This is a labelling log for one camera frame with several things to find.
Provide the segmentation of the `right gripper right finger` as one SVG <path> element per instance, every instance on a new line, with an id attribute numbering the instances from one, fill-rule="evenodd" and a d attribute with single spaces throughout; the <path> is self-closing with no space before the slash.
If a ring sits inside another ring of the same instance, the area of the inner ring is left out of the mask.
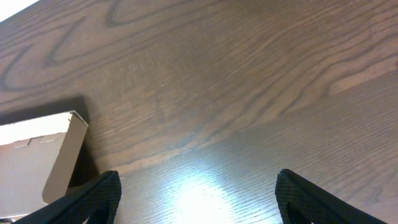
<path id="1" fill-rule="evenodd" d="M 278 173 L 275 196 L 284 224 L 384 223 L 289 169 L 282 169 Z"/>

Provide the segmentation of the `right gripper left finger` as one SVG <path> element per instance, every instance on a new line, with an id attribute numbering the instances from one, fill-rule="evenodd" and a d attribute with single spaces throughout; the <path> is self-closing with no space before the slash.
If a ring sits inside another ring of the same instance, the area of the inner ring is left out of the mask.
<path id="1" fill-rule="evenodd" d="M 121 194 L 118 172 L 108 170 L 15 224 L 113 224 Z"/>

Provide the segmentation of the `cardboard box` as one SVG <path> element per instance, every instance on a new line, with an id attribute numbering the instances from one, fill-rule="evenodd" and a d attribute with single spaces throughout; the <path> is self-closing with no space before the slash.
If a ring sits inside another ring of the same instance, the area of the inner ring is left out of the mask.
<path id="1" fill-rule="evenodd" d="M 21 218 L 63 197 L 88 123 L 66 111 L 1 126 L 1 218 Z"/>

